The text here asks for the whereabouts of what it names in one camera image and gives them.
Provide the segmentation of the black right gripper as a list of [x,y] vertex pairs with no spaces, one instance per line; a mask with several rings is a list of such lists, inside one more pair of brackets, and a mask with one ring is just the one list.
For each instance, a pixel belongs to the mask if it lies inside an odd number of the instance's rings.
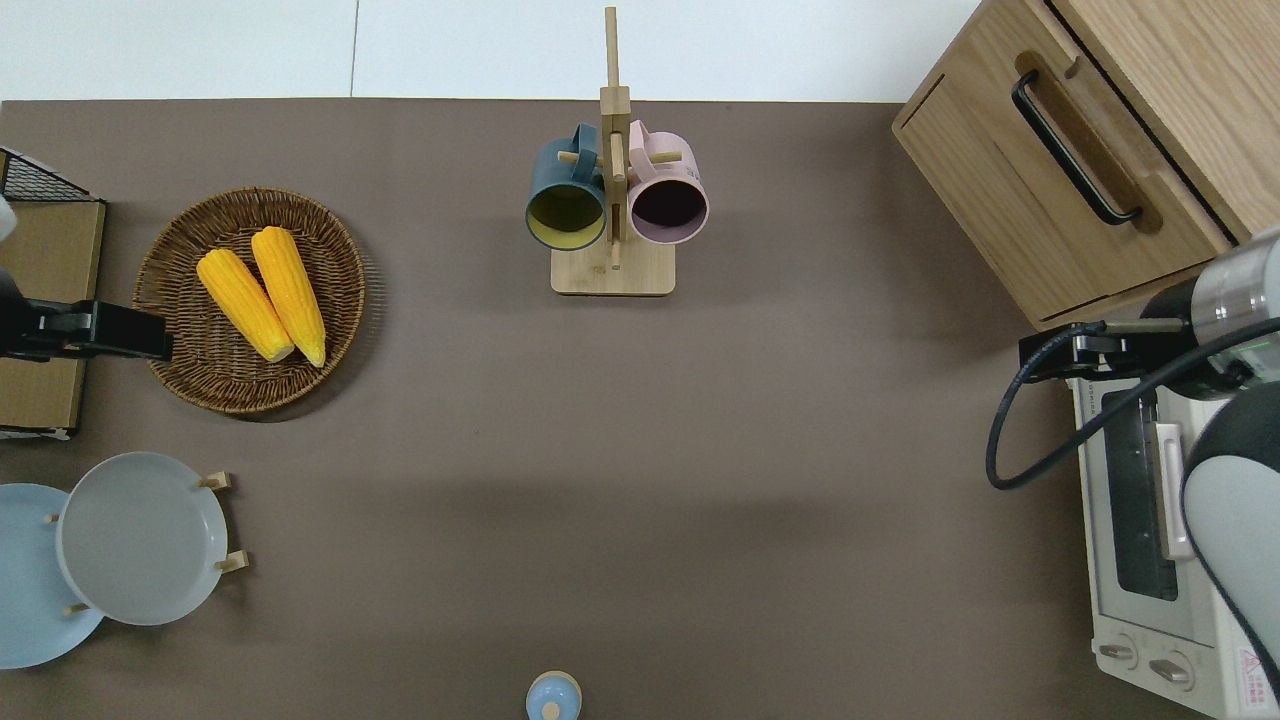
[[1092,380],[1140,378],[1192,347],[1190,323],[1183,318],[1100,322],[1076,337],[1033,334],[1020,340],[1020,363],[1041,364],[1025,368],[1023,382],[1068,380],[1079,365]]

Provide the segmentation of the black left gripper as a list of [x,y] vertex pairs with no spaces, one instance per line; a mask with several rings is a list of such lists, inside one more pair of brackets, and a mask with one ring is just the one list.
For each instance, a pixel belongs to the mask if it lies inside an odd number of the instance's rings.
[[[95,346],[91,334],[95,324]],[[19,313],[18,357],[27,361],[97,355],[169,363],[173,334],[163,316],[115,304],[26,300]]]

